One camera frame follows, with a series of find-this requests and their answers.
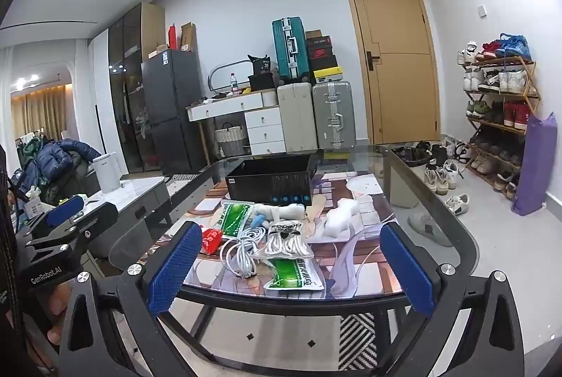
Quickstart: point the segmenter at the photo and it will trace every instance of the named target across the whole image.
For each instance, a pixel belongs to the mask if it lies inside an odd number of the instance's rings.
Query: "down jacket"
[[[88,144],[73,139],[47,143],[23,170],[16,170],[12,182],[17,184],[24,175],[19,189],[22,194],[25,195],[33,185],[43,190],[73,168],[74,164],[69,152],[77,152],[89,163],[100,156],[100,153]]]

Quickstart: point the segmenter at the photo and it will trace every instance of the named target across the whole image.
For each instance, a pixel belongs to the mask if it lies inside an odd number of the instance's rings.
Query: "black box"
[[[320,58],[333,55],[332,48],[312,49],[308,48],[308,58]]]
[[[328,55],[327,57],[311,58],[310,66],[313,71],[325,70],[326,68],[333,68],[338,66],[338,61],[335,55]]]
[[[309,38],[306,40],[306,46],[308,50],[331,48],[332,40],[330,37]]]
[[[274,206],[311,206],[311,179],[317,164],[316,154],[245,160],[226,176],[230,198]]]
[[[249,86],[252,92],[258,90],[275,89],[275,81],[273,80],[273,73],[262,73],[248,76]]]

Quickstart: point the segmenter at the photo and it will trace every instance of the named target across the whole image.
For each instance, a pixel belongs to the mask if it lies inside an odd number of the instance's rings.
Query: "wooden door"
[[[434,59],[420,0],[353,0],[375,143],[438,138]]]

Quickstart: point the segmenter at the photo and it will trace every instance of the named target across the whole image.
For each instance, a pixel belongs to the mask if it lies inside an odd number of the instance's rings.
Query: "red packet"
[[[214,228],[203,230],[203,245],[201,246],[203,253],[206,253],[207,255],[215,253],[222,238],[223,232],[221,230]]]

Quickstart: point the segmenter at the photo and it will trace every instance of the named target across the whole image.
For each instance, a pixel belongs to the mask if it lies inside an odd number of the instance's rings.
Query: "door handle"
[[[371,51],[367,51],[367,65],[369,66],[369,71],[373,71],[373,60],[380,60],[380,55],[371,55]]]

